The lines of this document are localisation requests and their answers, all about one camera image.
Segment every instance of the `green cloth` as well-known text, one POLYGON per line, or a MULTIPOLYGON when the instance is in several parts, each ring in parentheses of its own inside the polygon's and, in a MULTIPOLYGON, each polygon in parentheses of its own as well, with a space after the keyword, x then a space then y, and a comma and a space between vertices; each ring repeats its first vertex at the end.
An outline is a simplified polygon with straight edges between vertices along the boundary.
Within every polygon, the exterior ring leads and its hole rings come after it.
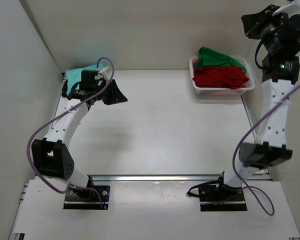
POLYGON ((202 47, 198 52, 198 62, 195 65, 195 68, 231 66, 240 67, 244 74, 247 73, 245 66, 234 60, 232 57, 213 51, 210 48, 202 47))

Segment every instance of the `folded cloth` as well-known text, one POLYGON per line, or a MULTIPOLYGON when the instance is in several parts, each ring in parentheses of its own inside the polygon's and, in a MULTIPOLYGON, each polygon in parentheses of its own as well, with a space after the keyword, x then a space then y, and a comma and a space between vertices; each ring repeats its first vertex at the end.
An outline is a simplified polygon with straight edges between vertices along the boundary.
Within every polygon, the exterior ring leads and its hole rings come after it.
MULTIPOLYGON (((105 67, 106 67, 106 65, 103 62, 100 62, 98 69, 103 69, 105 67)), ((83 68, 76 68, 76 69, 72 69, 72 70, 67 70, 65 72, 66 78, 68 80, 67 91, 66 91, 67 95, 70 94, 72 86, 75 83, 81 81, 81 72, 82 72, 82 70, 97 70, 97 64, 87 66, 87 67, 83 67, 83 68)))
POLYGON ((195 85, 199 88, 245 88, 249 78, 239 66, 205 66, 194 69, 195 85))
POLYGON ((234 60, 232 57, 213 51, 210 48, 202 47, 198 52, 198 62, 196 69, 202 67, 231 67, 237 66, 242 68, 244 74, 247 73, 245 66, 234 60))

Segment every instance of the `gray wall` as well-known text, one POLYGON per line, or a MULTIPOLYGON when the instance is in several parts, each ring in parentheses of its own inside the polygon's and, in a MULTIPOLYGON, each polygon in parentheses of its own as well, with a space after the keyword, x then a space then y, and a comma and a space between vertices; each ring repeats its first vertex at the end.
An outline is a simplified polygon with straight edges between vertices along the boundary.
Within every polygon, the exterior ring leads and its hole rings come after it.
POLYGON ((119 70, 187 69, 202 46, 245 56, 241 16, 274 0, 22 0, 62 71, 105 55, 119 70))
MULTIPOLYGON (((284 0, 275 1, 275 4, 278 6, 282 6, 285 3, 286 1, 284 0)), ((254 120, 261 117, 263 103, 261 85, 262 72, 257 69, 254 64, 254 56, 257 45, 258 42, 254 42, 247 55, 247 60, 249 61, 250 66, 253 66, 256 81, 255 89, 254 91, 249 91, 244 95, 254 120)), ((265 55, 266 51, 264 50, 264 47, 262 47, 259 53, 259 63, 262 62, 265 55)), ((293 150, 293 157, 290 161, 271 169, 271 173, 275 180, 282 181, 291 210, 300 230, 300 90, 291 97, 291 100, 292 105, 289 108, 286 138, 287 147, 293 150)))
POLYGON ((30 135, 54 113, 62 75, 18 0, 0 0, 0 240, 33 178, 30 135))

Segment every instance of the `red cloth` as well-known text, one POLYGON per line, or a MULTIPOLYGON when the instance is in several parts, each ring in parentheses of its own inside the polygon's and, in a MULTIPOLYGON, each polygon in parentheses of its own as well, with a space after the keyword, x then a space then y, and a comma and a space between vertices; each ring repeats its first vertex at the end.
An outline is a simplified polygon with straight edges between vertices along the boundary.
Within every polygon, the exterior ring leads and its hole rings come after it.
POLYGON ((249 78, 238 66, 205 66, 194 69, 195 85, 199 88, 245 88, 249 78))

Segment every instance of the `white plastic basket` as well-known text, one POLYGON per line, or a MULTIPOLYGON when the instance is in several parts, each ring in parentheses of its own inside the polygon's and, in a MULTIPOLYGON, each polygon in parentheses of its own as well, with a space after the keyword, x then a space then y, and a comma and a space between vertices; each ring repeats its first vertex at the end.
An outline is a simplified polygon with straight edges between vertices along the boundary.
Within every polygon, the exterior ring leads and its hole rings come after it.
POLYGON ((192 85, 194 87, 195 93, 197 95, 217 95, 217 96, 229 96, 229 95, 241 95, 248 90, 255 88, 255 79, 251 73, 251 69, 247 60, 241 56, 231 56, 233 59, 237 60, 239 63, 245 66, 246 74, 249 78, 249 81, 244 84, 246 87, 238 89, 230 88, 213 88, 213 87, 197 87, 194 79, 194 65, 198 62, 198 57, 193 56, 190 58, 189 67, 190 67, 190 76, 192 80, 192 85))

